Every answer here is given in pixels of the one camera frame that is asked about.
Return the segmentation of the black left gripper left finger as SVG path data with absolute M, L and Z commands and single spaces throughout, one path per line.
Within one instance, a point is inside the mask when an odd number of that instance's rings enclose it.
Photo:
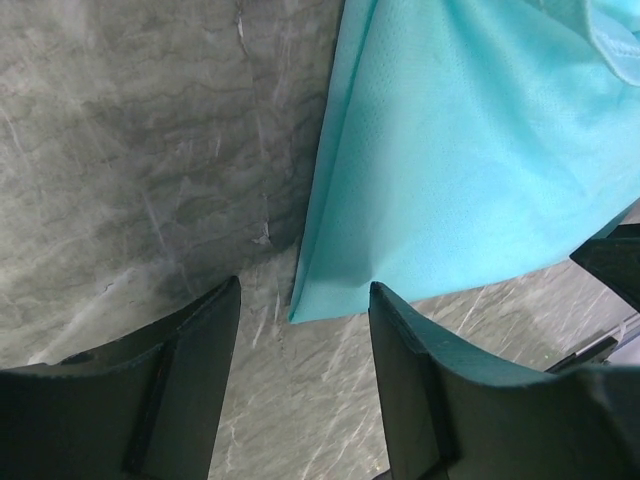
M 241 307 L 231 277 L 183 309 L 1 373 L 5 479 L 204 479 Z

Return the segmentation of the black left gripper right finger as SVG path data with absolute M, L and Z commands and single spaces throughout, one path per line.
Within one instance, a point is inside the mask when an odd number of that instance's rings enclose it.
M 370 288 L 369 324 L 395 479 L 635 479 L 639 371 L 536 371 Z

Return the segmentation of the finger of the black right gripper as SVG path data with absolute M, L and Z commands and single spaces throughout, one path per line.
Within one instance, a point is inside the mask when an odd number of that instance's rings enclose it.
M 639 311 L 639 225 L 622 224 L 603 238 L 592 238 L 570 258 L 636 311 Z

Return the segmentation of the turquoise t-shirt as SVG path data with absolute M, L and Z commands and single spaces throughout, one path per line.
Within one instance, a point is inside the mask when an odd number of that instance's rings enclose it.
M 639 197 L 635 1 L 348 1 L 289 318 L 565 260 Z

